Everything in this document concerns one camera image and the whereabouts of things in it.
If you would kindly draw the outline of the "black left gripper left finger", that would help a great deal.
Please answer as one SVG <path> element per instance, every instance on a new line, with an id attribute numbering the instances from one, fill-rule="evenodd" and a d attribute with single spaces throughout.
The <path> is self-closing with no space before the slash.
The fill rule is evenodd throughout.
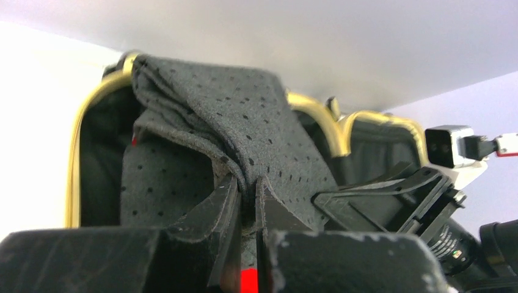
<path id="1" fill-rule="evenodd" d="M 2 292 L 239 292 L 236 178 L 176 223 L 21 231 L 1 242 Z"/>

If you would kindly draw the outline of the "red printed t-shirt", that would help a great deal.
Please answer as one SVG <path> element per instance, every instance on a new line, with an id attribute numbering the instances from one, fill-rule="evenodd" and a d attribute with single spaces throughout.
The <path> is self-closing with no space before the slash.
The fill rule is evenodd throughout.
<path id="1" fill-rule="evenodd" d="M 250 268 L 241 271 L 240 293 L 258 293 L 258 272 Z"/>

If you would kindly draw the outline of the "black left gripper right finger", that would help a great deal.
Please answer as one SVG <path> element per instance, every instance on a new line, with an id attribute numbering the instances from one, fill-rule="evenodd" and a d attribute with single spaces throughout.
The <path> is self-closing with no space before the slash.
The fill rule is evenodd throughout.
<path id="1" fill-rule="evenodd" d="M 267 177 L 256 183 L 260 292 L 447 292 L 440 265 L 417 236 L 316 232 L 298 223 Z"/>

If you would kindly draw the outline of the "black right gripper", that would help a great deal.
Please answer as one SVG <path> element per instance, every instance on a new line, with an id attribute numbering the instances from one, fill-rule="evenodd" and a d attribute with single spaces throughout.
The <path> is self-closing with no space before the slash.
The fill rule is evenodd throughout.
<path id="1" fill-rule="evenodd" d="M 418 235 L 443 272 L 453 276 L 467 270 L 478 249 L 473 236 L 451 219 L 464 200 L 441 171 L 400 162 L 371 181 L 320 192 L 312 203 L 330 218 L 328 230 Z"/>

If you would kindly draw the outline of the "dark grey dotted cloth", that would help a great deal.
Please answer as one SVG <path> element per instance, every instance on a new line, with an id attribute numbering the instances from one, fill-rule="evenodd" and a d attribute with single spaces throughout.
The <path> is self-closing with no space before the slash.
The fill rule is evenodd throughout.
<path id="1" fill-rule="evenodd" d="M 246 226 L 265 178 L 292 215 L 324 228 L 310 199 L 337 185 L 275 75 L 140 55 L 132 83 L 143 111 L 123 159 L 123 225 L 171 224 L 231 173 Z"/>

